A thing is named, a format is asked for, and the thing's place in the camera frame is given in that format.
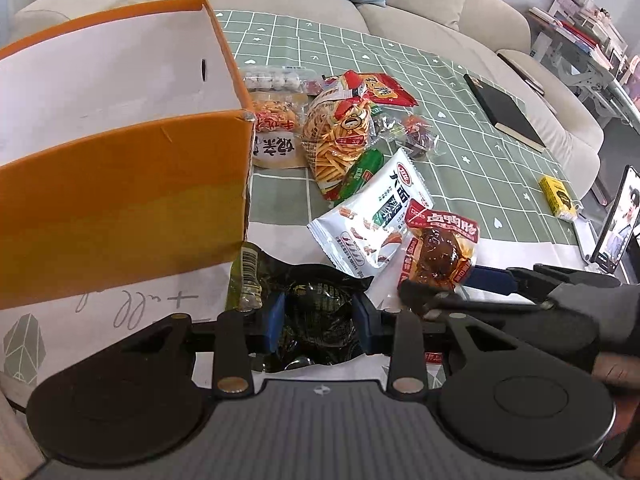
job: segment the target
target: gray glove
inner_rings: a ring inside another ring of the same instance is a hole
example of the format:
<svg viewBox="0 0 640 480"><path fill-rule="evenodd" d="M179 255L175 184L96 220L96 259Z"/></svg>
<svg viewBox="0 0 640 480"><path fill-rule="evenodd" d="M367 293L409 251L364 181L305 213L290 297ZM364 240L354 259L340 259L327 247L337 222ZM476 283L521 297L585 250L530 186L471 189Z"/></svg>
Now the gray glove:
<svg viewBox="0 0 640 480"><path fill-rule="evenodd" d="M597 288L563 283L549 298L557 305L591 317L600 327L600 338L620 344L631 335L638 322L640 285Z"/></svg>

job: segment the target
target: metal rivet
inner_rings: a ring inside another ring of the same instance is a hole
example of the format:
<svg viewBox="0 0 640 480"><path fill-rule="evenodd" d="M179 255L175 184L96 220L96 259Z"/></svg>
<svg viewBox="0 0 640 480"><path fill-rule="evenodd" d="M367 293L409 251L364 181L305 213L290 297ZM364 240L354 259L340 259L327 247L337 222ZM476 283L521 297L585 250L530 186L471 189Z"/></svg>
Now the metal rivet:
<svg viewBox="0 0 640 480"><path fill-rule="evenodd" d="M249 387L242 377L224 377L218 381L218 389L226 394L240 394Z"/></svg>
<svg viewBox="0 0 640 480"><path fill-rule="evenodd" d="M424 389L424 383L414 377L400 377L394 381L393 386L401 394L418 394Z"/></svg>
<svg viewBox="0 0 640 480"><path fill-rule="evenodd" d="M442 314L442 311L439 308L434 308L428 311L424 316L422 316L422 319L425 321L433 321L435 319L438 319L440 317L440 314Z"/></svg>

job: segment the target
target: yellow box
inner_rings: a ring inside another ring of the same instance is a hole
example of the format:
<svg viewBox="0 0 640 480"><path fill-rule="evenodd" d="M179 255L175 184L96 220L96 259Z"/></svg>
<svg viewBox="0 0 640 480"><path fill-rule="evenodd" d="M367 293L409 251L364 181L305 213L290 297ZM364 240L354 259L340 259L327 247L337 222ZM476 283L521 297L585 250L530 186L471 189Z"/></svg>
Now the yellow box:
<svg viewBox="0 0 640 480"><path fill-rule="evenodd" d="M578 218L574 203L562 182L552 176L543 175L540 179L540 188L545 194L551 212L556 218L567 222Z"/></svg>

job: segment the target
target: beige sofa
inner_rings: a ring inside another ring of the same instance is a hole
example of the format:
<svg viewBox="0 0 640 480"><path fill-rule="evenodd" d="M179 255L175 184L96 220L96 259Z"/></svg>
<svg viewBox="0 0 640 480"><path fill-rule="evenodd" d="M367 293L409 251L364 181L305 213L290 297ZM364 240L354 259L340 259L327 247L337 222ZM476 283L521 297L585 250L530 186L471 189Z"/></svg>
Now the beige sofa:
<svg viewBox="0 0 640 480"><path fill-rule="evenodd" d="M84 14L144 1L149 0L37 0L15 15L12 40ZM443 0L387 0L387 7L356 7L347 0L210 0L215 9L284 14L381 36L481 74L523 99L533 127L564 167L575 192L584 196L600 168L603 133L598 123L567 87L529 57L530 30L521 14L501 0L462 1L459 20L441 24L423 16ZM557 117L497 52L524 65L544 85Z"/></svg>

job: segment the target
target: plastic wrapper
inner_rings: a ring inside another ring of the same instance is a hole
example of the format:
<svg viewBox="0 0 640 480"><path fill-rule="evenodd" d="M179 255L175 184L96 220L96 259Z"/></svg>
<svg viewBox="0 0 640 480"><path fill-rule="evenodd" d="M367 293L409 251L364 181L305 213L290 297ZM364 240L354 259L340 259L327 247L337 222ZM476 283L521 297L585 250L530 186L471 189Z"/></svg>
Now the plastic wrapper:
<svg viewBox="0 0 640 480"><path fill-rule="evenodd" d="M372 134L366 85L349 70L311 103L300 140L314 179L327 200L338 197L351 166Z"/></svg>
<svg viewBox="0 0 640 480"><path fill-rule="evenodd" d="M340 194L335 204L340 204L355 195L384 166L385 156L380 150L369 148L351 167L342 181Z"/></svg>
<svg viewBox="0 0 640 480"><path fill-rule="evenodd" d="M266 308L284 297L284 325L275 354L254 358L254 369L279 372L332 365L362 353L351 319L351 298L371 279L357 279L321 264L291 265L245 242L233 262L227 310Z"/></svg>
<svg viewBox="0 0 640 480"><path fill-rule="evenodd" d="M407 233L409 202L433 207L422 178L400 148L362 190L308 228L337 269L375 276L391 260Z"/></svg>
<svg viewBox="0 0 640 480"><path fill-rule="evenodd" d="M285 90L315 96L324 88L315 70L301 66L242 67L240 73L249 91Z"/></svg>
<svg viewBox="0 0 640 480"><path fill-rule="evenodd" d="M354 73L353 70L347 70L347 73ZM358 73L364 83L367 85L367 97L373 103L380 105L395 105L411 107L417 105L417 101L409 94L398 81L385 73ZM332 76L324 80L325 84L331 85L338 79Z"/></svg>
<svg viewBox="0 0 640 480"><path fill-rule="evenodd" d="M291 92L255 92L253 162L260 168L303 168L298 140L308 97Z"/></svg>
<svg viewBox="0 0 640 480"><path fill-rule="evenodd" d="M454 290L471 271L480 237L478 223L454 213L433 211L414 200L407 208L405 222L413 238L399 283L409 279Z"/></svg>
<svg viewBox="0 0 640 480"><path fill-rule="evenodd" d="M425 118L396 110L383 110L377 105L372 108L372 118L376 135L406 148L409 158L424 160L435 152L439 136L433 133Z"/></svg>

